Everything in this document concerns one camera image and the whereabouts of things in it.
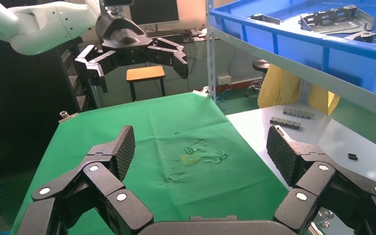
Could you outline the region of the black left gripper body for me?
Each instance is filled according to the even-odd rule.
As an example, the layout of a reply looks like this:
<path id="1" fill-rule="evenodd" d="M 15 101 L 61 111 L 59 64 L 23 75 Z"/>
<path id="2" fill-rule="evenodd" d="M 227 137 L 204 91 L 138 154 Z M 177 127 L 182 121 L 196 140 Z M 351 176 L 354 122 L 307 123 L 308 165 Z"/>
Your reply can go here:
<path id="1" fill-rule="evenodd" d="M 114 65 L 142 64 L 148 61 L 148 47 L 153 40 L 122 13 L 100 14 L 95 30 L 104 52 L 114 51 Z"/>

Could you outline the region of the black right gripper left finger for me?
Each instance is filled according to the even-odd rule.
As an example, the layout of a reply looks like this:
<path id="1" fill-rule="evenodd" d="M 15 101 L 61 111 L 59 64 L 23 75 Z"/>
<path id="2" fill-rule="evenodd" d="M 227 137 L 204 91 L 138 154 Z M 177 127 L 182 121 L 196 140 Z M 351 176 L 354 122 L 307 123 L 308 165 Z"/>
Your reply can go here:
<path id="1" fill-rule="evenodd" d="M 136 235 L 152 224 L 152 212 L 123 182 L 135 146 L 134 129 L 125 125 L 113 141 L 93 146 L 77 167 L 38 187 L 18 234 L 66 235 L 93 209 L 116 235 Z"/>

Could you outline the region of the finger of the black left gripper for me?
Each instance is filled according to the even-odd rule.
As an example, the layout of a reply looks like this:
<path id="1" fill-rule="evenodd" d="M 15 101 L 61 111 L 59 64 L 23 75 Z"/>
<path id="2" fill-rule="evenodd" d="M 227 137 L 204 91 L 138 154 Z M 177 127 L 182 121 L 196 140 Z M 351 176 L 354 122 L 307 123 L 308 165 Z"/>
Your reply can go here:
<path id="1" fill-rule="evenodd" d="M 75 58 L 79 73 L 87 78 L 92 86 L 98 86 L 103 93 L 108 92 L 106 75 L 115 69 L 113 63 L 116 51 L 103 51 L 96 45 L 88 45 Z"/>
<path id="2" fill-rule="evenodd" d="M 173 67 L 182 79 L 188 78 L 189 67 L 183 45 L 159 37 L 153 39 L 147 53 L 149 62 Z"/>

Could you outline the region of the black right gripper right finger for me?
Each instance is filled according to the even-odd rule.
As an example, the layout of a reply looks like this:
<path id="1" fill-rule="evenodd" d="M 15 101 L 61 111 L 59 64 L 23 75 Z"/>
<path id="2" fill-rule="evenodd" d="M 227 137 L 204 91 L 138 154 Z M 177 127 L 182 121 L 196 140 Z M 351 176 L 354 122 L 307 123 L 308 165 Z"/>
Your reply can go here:
<path id="1" fill-rule="evenodd" d="M 316 145 L 269 128 L 267 153 L 290 192 L 274 220 L 304 234 L 321 208 L 332 211 L 356 235 L 376 235 L 376 181 L 337 164 Z"/>

